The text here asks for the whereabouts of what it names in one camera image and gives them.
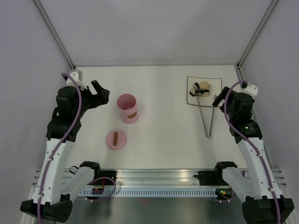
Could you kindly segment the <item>sushi roll piece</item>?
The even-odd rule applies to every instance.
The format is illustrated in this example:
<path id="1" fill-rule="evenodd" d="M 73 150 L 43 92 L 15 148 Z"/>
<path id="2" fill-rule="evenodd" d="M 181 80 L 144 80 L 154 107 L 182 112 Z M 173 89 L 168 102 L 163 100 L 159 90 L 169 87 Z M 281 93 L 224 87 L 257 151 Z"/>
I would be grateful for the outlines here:
<path id="1" fill-rule="evenodd" d="M 201 97 L 209 97 L 210 91 L 209 90 L 199 89 L 198 90 L 198 95 L 201 96 Z"/>
<path id="2" fill-rule="evenodd" d="M 193 84 L 193 89 L 199 90 L 200 89 L 199 83 L 194 83 Z"/>
<path id="3" fill-rule="evenodd" d="M 192 96 L 192 97 L 195 97 L 198 95 L 198 90 L 197 89 L 191 89 L 189 91 L 189 94 Z"/>

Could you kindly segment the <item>round beige bun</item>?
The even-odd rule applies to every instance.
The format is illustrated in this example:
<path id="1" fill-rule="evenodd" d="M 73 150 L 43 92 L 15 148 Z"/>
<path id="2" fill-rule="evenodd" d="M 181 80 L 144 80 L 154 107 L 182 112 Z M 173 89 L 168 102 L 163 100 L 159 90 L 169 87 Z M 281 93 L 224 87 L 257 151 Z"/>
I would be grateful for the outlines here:
<path id="1" fill-rule="evenodd" d="M 199 87 L 202 90 L 210 90 L 211 89 L 211 85 L 207 81 L 200 82 Z"/>

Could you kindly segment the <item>metal tongs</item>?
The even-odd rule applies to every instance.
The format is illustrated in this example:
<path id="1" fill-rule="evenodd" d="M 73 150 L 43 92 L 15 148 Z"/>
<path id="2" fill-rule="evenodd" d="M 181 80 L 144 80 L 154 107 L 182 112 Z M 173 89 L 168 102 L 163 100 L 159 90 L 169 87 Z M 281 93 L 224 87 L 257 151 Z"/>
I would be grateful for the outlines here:
<path id="1" fill-rule="evenodd" d="M 212 113 L 211 113 L 211 119 L 210 119 L 210 124 L 209 126 L 207 126 L 207 116 L 206 114 L 203 112 L 202 110 L 202 106 L 200 105 L 200 100 L 201 100 L 201 96 L 200 95 L 197 95 L 196 96 L 196 100 L 197 100 L 197 103 L 198 103 L 198 109 L 199 109 L 199 114 L 200 114 L 200 117 L 201 117 L 201 121 L 202 121 L 202 125 L 203 125 L 203 129 L 204 129 L 204 132 L 205 132 L 205 137 L 206 139 L 209 139 L 210 136 L 211 136 L 211 133 L 212 133 L 212 127 L 213 127 L 213 121 L 214 121 L 214 110 L 215 110 L 215 107 L 212 106 Z"/>

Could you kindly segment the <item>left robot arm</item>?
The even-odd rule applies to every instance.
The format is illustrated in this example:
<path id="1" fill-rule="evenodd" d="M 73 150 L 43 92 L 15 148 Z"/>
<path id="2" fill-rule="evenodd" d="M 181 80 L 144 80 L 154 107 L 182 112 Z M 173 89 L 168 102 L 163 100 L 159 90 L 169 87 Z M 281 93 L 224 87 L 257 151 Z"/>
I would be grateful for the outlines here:
<path id="1" fill-rule="evenodd" d="M 95 95 L 88 87 L 80 89 L 77 84 L 58 90 L 57 106 L 47 126 L 42 172 L 31 198 L 23 201 L 20 207 L 23 213 L 37 218 L 40 224 L 43 220 L 66 222 L 81 190 L 88 184 L 101 182 L 99 163 L 84 161 L 73 177 L 62 184 L 67 159 L 81 128 L 81 118 L 87 110 L 109 101 L 109 90 L 96 80 L 91 84 L 96 90 Z"/>

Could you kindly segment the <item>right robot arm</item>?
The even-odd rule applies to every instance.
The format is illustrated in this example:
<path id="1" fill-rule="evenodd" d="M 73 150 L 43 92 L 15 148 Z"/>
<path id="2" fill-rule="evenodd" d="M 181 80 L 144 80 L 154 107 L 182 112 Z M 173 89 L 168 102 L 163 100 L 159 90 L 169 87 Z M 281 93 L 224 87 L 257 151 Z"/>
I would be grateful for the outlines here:
<path id="1" fill-rule="evenodd" d="M 243 154 L 250 175 L 248 181 L 234 162 L 218 162 L 213 173 L 218 184 L 227 183 L 242 203 L 242 214 L 248 224 L 282 224 L 294 210 L 293 200 L 286 198 L 274 178 L 267 160 L 259 125 L 252 119 L 257 88 L 248 86 L 241 92 L 228 87 L 220 92 L 214 106 L 223 101 L 229 131 Z"/>

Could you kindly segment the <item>pink cylindrical lunch box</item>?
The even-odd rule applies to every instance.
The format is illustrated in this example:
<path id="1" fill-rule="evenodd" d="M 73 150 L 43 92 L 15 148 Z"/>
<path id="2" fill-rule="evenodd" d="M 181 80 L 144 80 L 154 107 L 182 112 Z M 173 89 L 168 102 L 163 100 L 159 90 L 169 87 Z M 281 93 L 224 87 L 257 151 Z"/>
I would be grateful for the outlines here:
<path id="1" fill-rule="evenodd" d="M 125 124 L 133 124 L 139 119 L 137 100 L 131 94 L 122 94 L 117 99 L 120 118 Z"/>

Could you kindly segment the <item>pink lunch box lid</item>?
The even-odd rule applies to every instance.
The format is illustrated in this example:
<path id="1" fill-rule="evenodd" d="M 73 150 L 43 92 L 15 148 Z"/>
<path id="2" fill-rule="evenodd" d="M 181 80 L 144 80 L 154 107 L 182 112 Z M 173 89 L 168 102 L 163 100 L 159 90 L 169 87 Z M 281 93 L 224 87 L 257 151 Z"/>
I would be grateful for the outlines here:
<path id="1" fill-rule="evenodd" d="M 112 131 L 106 137 L 106 144 L 112 150 L 122 149 L 127 142 L 127 137 L 122 131 Z"/>

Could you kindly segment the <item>white square plate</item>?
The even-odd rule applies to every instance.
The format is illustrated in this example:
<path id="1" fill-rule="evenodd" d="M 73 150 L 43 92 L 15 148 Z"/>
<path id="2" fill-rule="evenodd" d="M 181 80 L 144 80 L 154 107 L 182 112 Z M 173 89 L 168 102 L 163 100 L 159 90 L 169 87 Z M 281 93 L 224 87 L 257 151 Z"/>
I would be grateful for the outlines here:
<path id="1" fill-rule="evenodd" d="M 187 78 L 187 104 L 212 107 L 214 96 L 222 90 L 220 78 Z"/>

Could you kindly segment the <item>right frame post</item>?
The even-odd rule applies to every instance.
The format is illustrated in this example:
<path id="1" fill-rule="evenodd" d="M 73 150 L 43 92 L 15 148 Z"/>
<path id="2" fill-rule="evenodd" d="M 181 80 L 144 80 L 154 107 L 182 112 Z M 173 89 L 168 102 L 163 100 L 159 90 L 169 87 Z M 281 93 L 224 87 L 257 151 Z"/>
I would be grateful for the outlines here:
<path id="1" fill-rule="evenodd" d="M 280 0 L 271 0 L 268 7 L 266 8 L 266 11 L 264 12 L 257 28 L 255 29 L 252 37 L 250 38 L 245 50 L 243 51 L 239 61 L 236 63 L 237 69 L 240 69 L 241 66 L 244 64 L 246 58 L 248 57 L 251 49 L 255 45 L 257 39 L 259 38 L 263 28 L 265 27 L 267 21 L 269 20 L 270 16 L 272 15 L 273 11 L 275 10 L 276 6 Z"/>

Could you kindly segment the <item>frame post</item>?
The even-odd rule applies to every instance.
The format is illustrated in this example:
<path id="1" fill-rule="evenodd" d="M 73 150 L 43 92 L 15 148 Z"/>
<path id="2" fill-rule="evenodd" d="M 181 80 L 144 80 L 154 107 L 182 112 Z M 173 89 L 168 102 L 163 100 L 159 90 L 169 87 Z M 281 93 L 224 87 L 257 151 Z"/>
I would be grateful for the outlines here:
<path id="1" fill-rule="evenodd" d="M 63 58 L 67 62 L 68 66 L 71 69 L 76 68 L 75 64 L 73 63 L 70 55 L 68 54 L 58 32 L 56 31 L 50 17 L 48 16 L 42 2 L 40 0 L 32 0 L 31 1 L 33 5 L 36 7 L 42 21 L 45 23 L 49 33 L 51 34 L 52 38 L 54 39 L 54 42 L 56 43 L 58 50 L 61 52 Z"/>
<path id="2" fill-rule="evenodd" d="M 266 8 L 266 11 L 264 12 L 257 28 L 255 29 L 252 37 L 250 38 L 245 50 L 243 51 L 239 61 L 236 63 L 237 69 L 240 69 L 241 66 L 244 64 L 246 58 L 248 57 L 251 49 L 255 45 L 257 39 L 259 38 L 263 28 L 265 27 L 267 21 L 269 20 L 270 16 L 272 15 L 273 11 L 275 10 L 276 6 L 280 0 L 271 0 L 268 7 Z"/>

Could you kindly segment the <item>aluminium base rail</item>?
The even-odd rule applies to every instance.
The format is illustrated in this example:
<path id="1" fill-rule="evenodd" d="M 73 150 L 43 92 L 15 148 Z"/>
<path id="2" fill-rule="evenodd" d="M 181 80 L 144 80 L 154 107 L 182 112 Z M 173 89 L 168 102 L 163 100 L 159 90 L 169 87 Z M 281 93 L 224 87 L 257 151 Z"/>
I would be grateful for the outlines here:
<path id="1" fill-rule="evenodd" d="M 195 187 L 204 186 L 202 181 L 206 181 L 206 177 L 214 175 L 214 169 L 104 169 L 102 173 L 108 171 L 116 172 L 117 186 L 125 188 L 133 187 Z M 272 169 L 275 182 L 278 186 L 286 188 L 286 181 L 283 173 L 279 169 Z M 41 169 L 33 172 L 32 186 L 36 186 L 41 176 Z M 62 184 L 66 184 L 74 174 L 66 168 L 63 172 Z"/>

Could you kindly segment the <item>left frame post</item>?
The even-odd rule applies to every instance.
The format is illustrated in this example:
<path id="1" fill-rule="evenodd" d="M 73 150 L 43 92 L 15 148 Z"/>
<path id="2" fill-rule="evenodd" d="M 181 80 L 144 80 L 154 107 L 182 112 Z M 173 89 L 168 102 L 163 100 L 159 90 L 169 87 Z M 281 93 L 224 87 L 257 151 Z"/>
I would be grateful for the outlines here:
<path id="1" fill-rule="evenodd" d="M 45 23 L 49 33 L 51 34 L 52 38 L 54 39 L 54 42 L 56 43 L 58 50 L 61 52 L 63 58 L 67 62 L 68 66 L 71 69 L 76 68 L 75 64 L 73 63 L 70 55 L 68 54 L 58 32 L 56 31 L 50 17 L 48 16 L 42 2 L 40 0 L 32 0 L 31 1 L 33 5 L 36 7 L 42 21 Z"/>

